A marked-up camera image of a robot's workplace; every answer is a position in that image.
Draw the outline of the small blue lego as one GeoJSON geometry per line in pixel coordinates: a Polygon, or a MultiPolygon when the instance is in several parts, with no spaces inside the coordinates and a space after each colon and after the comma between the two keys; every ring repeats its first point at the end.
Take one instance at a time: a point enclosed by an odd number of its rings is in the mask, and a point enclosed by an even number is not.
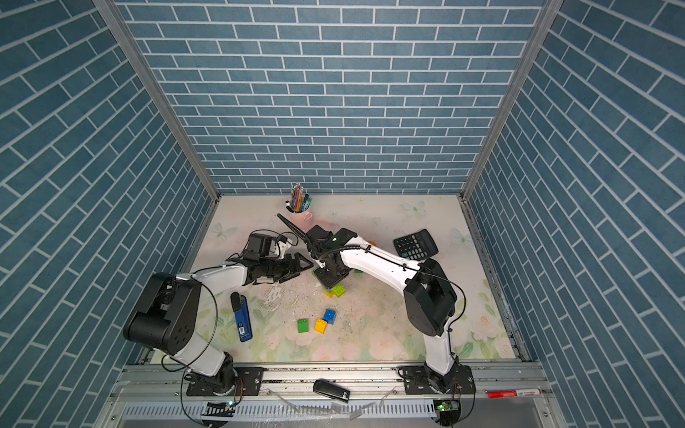
{"type": "Polygon", "coordinates": [[[323,317],[324,321],[326,321],[330,325],[333,325],[333,324],[335,324],[335,318],[336,318],[336,312],[334,310],[325,310],[325,314],[323,317]]]}

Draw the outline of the long lime lego brick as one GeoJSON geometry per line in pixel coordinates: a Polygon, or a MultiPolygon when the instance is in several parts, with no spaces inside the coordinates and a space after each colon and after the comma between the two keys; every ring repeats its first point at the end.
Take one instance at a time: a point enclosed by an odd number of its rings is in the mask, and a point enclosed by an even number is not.
{"type": "Polygon", "coordinates": [[[342,285],[335,285],[332,289],[332,293],[340,298],[346,293],[346,289],[342,285]]]}

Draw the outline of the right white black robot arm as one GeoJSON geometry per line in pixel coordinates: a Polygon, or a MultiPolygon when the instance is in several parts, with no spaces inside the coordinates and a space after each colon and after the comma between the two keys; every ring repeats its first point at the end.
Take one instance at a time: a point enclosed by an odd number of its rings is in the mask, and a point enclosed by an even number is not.
{"type": "Polygon", "coordinates": [[[457,286],[448,280],[439,262],[394,255],[346,228],[334,234],[314,226],[298,235],[318,265],[314,276],[328,292],[351,271],[360,270],[401,294],[410,323],[424,336],[425,382],[439,393],[454,388],[460,370],[451,350],[449,324],[458,318],[457,286]]]}

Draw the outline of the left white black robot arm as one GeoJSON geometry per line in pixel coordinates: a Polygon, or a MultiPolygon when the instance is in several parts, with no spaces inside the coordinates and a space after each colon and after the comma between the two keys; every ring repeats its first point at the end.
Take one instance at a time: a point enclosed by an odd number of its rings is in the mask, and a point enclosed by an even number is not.
{"type": "Polygon", "coordinates": [[[272,285],[296,278],[314,263],[283,235],[253,232],[244,249],[220,265],[194,273],[156,273],[122,328],[123,337],[170,356],[187,371],[189,380],[210,395],[237,393],[243,385],[233,358],[196,333],[201,299],[212,301],[219,317],[218,296],[246,285],[272,285]]]}

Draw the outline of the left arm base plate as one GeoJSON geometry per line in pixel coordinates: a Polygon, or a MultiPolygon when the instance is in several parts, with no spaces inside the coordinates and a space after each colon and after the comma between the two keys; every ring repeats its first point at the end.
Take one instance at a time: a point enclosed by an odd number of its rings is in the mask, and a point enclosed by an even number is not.
{"type": "Polygon", "coordinates": [[[184,376],[189,397],[258,396],[262,388],[262,367],[231,367],[221,369],[217,376],[191,372],[184,376]]]}

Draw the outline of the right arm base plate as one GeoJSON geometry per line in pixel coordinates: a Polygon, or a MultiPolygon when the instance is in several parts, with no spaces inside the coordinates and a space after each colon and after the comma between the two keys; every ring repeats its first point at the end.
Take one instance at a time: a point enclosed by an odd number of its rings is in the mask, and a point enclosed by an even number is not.
{"type": "Polygon", "coordinates": [[[472,369],[454,364],[447,374],[440,374],[428,365],[407,365],[397,370],[408,395],[474,394],[476,385],[472,369]]]}

